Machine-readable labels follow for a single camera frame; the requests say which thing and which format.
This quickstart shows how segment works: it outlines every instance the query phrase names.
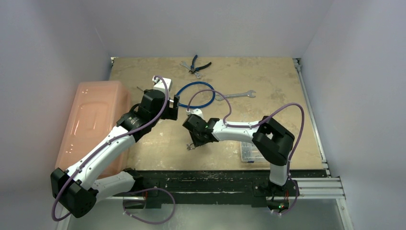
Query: white robotic arm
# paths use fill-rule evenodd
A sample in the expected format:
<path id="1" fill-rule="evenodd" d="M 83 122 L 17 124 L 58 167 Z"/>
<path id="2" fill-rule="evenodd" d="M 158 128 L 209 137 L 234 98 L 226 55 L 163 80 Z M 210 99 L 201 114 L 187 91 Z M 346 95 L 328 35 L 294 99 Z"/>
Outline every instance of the white robotic arm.
<path id="1" fill-rule="evenodd" d="M 51 173 L 52 193 L 56 202 L 76 218 L 84 216 L 104 198 L 132 191 L 140 178 L 134 170 L 96 179 L 117 156 L 149 133 L 159 119 L 177 120 L 179 96 L 174 97 L 173 107 L 170 108 L 169 97 L 165 93 L 169 93 L 167 88 L 170 89 L 171 80 L 159 78 L 161 81 L 153 79 L 154 89 L 145 90 L 141 103 L 124 114 L 117 121 L 117 126 L 92 151 L 65 171 L 57 168 Z"/>
<path id="2" fill-rule="evenodd" d="M 242 126 L 229 127 L 218 118 L 210 118 L 206 122 L 201 110 L 195 109 L 189 113 L 183 126 L 189 130 L 194 147 L 223 140 L 254 144 L 270 163 L 269 181 L 282 187 L 288 179 L 287 163 L 292 153 L 294 136 L 273 118 L 260 126 L 252 127 L 259 122 L 227 122 L 231 126 Z"/>

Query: blue pliers handle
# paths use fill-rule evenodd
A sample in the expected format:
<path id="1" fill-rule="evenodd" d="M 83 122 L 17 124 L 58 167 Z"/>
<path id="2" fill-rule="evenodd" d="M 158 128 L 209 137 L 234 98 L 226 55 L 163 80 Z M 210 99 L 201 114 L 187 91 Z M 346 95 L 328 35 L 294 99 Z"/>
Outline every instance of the blue pliers handle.
<path id="1" fill-rule="evenodd" d="M 191 70 L 189 71 L 191 74 L 194 74 L 195 72 L 197 72 L 199 70 L 205 69 L 205 68 L 209 67 L 212 64 L 212 62 L 209 62 L 208 64 L 206 64 L 204 66 L 200 66 L 200 67 L 195 68 L 194 67 L 194 62 L 196 61 L 196 59 L 197 59 L 197 55 L 195 55 L 193 60 L 192 60 Z"/>

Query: orange plastic container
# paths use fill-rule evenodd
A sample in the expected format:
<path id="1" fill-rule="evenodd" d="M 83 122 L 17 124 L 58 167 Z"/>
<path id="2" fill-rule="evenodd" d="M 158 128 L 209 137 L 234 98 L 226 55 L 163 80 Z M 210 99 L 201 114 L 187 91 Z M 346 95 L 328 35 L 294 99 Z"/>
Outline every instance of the orange plastic container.
<path id="1" fill-rule="evenodd" d="M 130 109 L 130 93 L 119 81 L 79 84 L 55 168 L 67 169 L 88 154 Z M 125 167 L 128 150 L 117 157 L 99 176 L 118 174 Z"/>

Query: blue cable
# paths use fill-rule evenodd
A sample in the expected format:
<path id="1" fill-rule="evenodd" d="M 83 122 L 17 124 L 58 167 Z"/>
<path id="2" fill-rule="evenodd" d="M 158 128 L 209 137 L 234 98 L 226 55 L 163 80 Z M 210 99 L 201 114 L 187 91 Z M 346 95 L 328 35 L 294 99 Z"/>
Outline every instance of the blue cable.
<path id="1" fill-rule="evenodd" d="M 210 89 L 214 90 L 213 86 L 212 86 L 211 84 L 207 83 L 207 82 L 204 82 L 204 81 L 195 81 L 195 82 L 192 82 L 192 83 L 189 83 L 189 84 L 183 86 L 183 87 L 176 93 L 176 95 L 179 95 L 183 90 L 185 90 L 185 89 L 188 88 L 189 86 L 191 86 L 191 85 L 196 85 L 196 84 L 207 85 Z M 204 108 L 204 107 L 210 105 L 210 104 L 214 101 L 214 98 L 215 98 L 215 92 L 213 92 L 213 97 L 212 97 L 212 99 L 211 99 L 209 102 L 207 102 L 206 104 L 195 105 L 195 106 L 192 106 L 192 105 L 191 105 L 190 108 L 191 108 L 191 109 Z M 185 107 L 185 108 L 188 107 L 187 104 L 181 104 L 181 103 L 179 103 L 179 106 L 180 106 L 180 107 Z"/>

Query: wooden board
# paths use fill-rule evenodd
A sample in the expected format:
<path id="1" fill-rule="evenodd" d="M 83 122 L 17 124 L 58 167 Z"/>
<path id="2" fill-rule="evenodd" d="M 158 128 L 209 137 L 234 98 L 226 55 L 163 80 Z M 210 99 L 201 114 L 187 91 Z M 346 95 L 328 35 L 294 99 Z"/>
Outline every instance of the wooden board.
<path id="1" fill-rule="evenodd" d="M 173 80 L 171 97 L 184 85 L 198 81 L 180 65 L 191 63 L 192 57 L 116 58 L 110 80 L 121 81 L 131 92 L 132 102 L 139 103 L 143 92 L 152 89 L 152 76 L 161 75 Z M 223 94 L 255 90 L 256 98 L 230 99 L 233 113 L 228 121 L 256 121 L 269 115 L 282 105 L 298 102 L 305 109 L 305 127 L 302 139 L 293 156 L 291 169 L 322 169 L 320 151 L 316 143 L 303 91 L 293 65 L 288 57 L 199 57 L 196 66 L 208 62 L 212 65 L 201 71 L 202 81 L 211 84 Z M 187 104 L 204 85 L 193 85 L 180 95 L 180 102 Z M 192 105 L 204 104 L 212 93 L 197 95 Z M 186 109 L 179 108 L 177 121 L 160 120 L 150 133 L 133 145 L 127 161 L 128 167 L 137 170 L 242 170 L 268 169 L 267 162 L 246 163 L 241 161 L 240 143 L 222 141 L 209 143 L 187 151 L 192 142 L 189 132 L 182 127 Z M 214 101 L 203 109 L 206 120 L 223 118 L 228 113 L 225 101 Z M 297 107 L 290 106 L 275 116 L 297 137 L 301 115 Z"/>

